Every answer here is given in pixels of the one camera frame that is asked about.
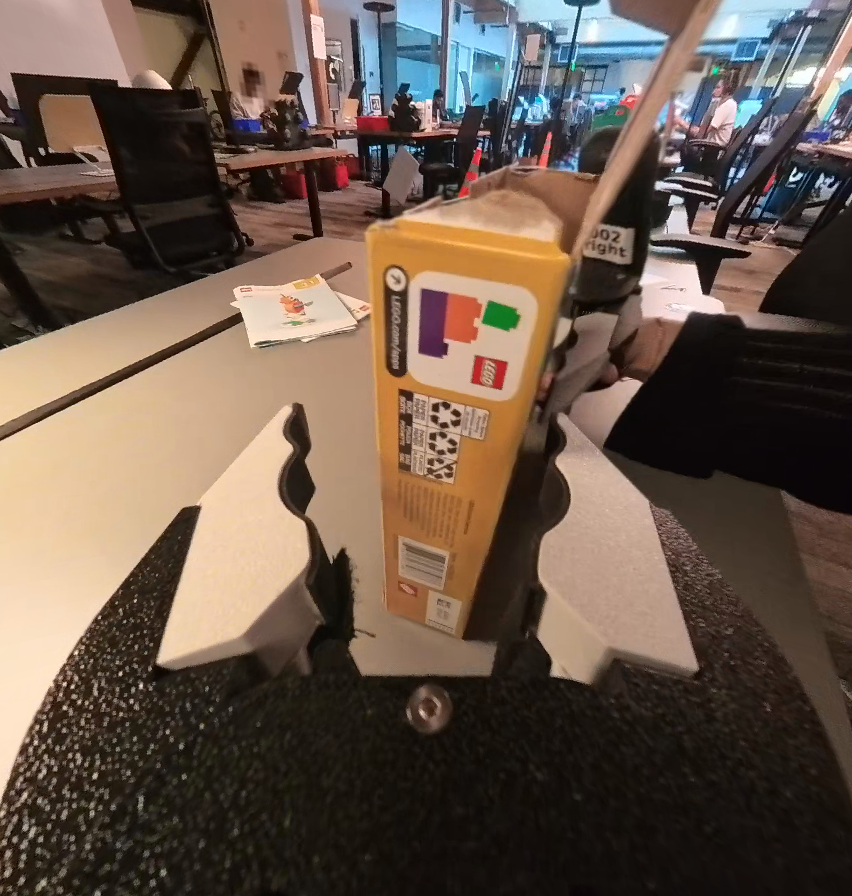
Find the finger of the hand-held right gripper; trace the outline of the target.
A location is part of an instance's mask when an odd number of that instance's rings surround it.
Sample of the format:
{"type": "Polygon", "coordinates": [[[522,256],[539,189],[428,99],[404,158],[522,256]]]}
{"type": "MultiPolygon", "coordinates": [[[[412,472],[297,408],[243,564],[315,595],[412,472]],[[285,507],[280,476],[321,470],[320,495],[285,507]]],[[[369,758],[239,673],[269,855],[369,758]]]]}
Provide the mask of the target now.
{"type": "Polygon", "coordinates": [[[616,359],[643,321],[642,291],[633,291],[627,297],[607,303],[606,314],[613,318],[607,354],[610,359],[616,359]]]}
{"type": "Polygon", "coordinates": [[[589,314],[561,318],[538,385],[538,421],[567,413],[577,398],[617,384],[621,373],[611,359],[619,316],[589,314]]]}

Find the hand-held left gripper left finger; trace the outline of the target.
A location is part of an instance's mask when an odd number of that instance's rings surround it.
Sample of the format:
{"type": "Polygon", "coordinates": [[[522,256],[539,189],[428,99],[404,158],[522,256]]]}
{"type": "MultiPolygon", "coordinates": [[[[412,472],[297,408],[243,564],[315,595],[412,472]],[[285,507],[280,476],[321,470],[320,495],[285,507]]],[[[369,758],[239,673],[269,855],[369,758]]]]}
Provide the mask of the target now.
{"type": "Polygon", "coordinates": [[[327,618],[310,449],[303,406],[286,405],[200,499],[161,669],[253,656],[273,676],[310,672],[308,644],[327,618]]]}

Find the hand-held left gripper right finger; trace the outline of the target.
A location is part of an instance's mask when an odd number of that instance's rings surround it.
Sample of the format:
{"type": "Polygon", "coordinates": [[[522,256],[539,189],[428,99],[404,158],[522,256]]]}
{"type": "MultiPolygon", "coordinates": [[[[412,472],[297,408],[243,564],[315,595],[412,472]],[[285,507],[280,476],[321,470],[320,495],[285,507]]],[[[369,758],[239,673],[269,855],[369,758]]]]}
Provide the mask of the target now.
{"type": "Polygon", "coordinates": [[[649,502],[567,416],[526,432],[471,625],[495,647],[490,674],[597,685],[621,664],[693,678],[649,502]]]}

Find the yellow lego box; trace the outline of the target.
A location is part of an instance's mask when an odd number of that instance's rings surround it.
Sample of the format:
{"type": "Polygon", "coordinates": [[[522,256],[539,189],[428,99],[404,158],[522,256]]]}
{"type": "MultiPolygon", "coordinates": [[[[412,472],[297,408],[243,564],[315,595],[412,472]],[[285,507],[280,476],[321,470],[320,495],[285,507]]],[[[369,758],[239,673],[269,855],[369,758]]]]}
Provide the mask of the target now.
{"type": "Polygon", "coordinates": [[[599,172],[508,165],[368,230],[388,612],[464,637],[584,242],[718,6],[611,2],[666,40],[622,131],[584,147],[599,172]]]}

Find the lego instruction booklet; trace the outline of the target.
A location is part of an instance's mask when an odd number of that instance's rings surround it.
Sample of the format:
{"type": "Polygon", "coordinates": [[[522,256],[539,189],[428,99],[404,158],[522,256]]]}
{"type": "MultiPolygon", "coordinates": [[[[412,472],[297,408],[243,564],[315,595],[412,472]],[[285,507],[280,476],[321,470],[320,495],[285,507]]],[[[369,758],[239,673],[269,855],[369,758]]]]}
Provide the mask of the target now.
{"type": "Polygon", "coordinates": [[[253,315],[266,315],[281,326],[302,326],[370,314],[370,304],[336,291],[320,276],[279,285],[242,286],[233,290],[234,308],[260,308],[253,315]]]}
{"type": "Polygon", "coordinates": [[[320,274],[276,286],[233,290],[253,349],[305,342],[355,330],[357,321],[320,274]]]}

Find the person's right forearm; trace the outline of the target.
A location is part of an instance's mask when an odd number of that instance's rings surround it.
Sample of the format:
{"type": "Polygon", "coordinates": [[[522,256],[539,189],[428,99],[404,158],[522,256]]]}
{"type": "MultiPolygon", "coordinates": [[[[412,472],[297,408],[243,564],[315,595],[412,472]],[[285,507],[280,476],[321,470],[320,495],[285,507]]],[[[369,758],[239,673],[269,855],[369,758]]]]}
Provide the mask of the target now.
{"type": "Polygon", "coordinates": [[[686,320],[603,447],[852,515],[852,329],[776,315],[686,320]]]}

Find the person's right hand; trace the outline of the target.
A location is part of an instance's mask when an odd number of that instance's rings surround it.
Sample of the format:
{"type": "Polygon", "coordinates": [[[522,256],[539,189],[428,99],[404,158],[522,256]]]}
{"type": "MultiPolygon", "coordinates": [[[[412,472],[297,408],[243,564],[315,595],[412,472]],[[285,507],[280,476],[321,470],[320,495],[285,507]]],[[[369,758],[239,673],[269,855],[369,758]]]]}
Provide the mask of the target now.
{"type": "Polygon", "coordinates": [[[624,380],[646,383],[663,363],[686,321],[660,317],[644,320],[611,350],[599,386],[609,387],[624,380]]]}

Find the person's black clothed body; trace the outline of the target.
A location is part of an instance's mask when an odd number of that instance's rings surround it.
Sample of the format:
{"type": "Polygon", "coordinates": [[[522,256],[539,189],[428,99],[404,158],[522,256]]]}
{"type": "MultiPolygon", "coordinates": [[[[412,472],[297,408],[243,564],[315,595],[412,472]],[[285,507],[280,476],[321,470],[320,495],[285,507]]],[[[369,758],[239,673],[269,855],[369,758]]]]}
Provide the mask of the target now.
{"type": "Polygon", "coordinates": [[[852,231],[826,231],[787,265],[759,311],[852,327],[852,231]]]}

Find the dark wooden desk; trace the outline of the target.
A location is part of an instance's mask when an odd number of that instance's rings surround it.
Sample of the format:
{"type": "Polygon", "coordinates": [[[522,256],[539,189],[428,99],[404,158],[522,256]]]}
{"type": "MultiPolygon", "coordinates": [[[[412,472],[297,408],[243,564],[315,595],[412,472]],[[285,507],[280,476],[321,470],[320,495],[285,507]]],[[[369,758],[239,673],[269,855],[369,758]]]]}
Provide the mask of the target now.
{"type": "MultiPolygon", "coordinates": [[[[337,160],[347,153],[336,148],[307,148],[298,151],[254,151],[217,162],[217,168],[239,174],[257,169],[272,169],[291,164],[302,164],[308,190],[308,210],[312,236],[323,236],[320,198],[315,163],[337,160]]],[[[214,174],[213,195],[171,200],[141,205],[140,211],[130,211],[135,229],[151,250],[154,245],[143,226],[183,222],[193,218],[212,216],[218,208],[226,208],[218,174],[214,174]]],[[[95,173],[92,166],[65,165],[40,168],[0,169],[0,207],[33,201],[68,199],[74,196],[113,192],[118,186],[116,173],[95,173]]],[[[28,320],[28,330],[38,334],[62,329],[63,324],[40,299],[27,276],[19,268],[6,243],[0,236],[0,282],[15,301],[21,315],[28,320]]]]}
{"type": "Polygon", "coordinates": [[[444,127],[413,133],[355,130],[360,179],[380,187],[397,150],[405,148],[421,161],[460,162],[455,147],[459,128],[444,127]]]}

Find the black mesh office chair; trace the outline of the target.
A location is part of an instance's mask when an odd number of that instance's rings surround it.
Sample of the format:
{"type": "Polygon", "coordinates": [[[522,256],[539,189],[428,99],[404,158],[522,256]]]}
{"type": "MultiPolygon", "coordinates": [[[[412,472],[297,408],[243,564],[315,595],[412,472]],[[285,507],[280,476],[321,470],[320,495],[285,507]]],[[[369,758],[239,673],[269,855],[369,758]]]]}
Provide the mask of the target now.
{"type": "Polygon", "coordinates": [[[136,270],[184,280],[233,267],[251,241],[223,189],[198,92],[101,84],[89,95],[131,225],[107,244],[136,270]]]}

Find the wooden back chair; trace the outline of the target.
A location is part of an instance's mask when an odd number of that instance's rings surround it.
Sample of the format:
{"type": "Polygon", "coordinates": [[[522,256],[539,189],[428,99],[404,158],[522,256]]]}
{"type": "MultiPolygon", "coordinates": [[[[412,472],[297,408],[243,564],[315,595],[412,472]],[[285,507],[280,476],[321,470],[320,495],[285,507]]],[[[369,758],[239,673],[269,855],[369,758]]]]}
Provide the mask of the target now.
{"type": "Polygon", "coordinates": [[[24,124],[21,140],[29,164],[42,164],[54,153],[105,147],[91,99],[95,86],[118,86],[114,79],[12,73],[11,81],[24,124]]]}

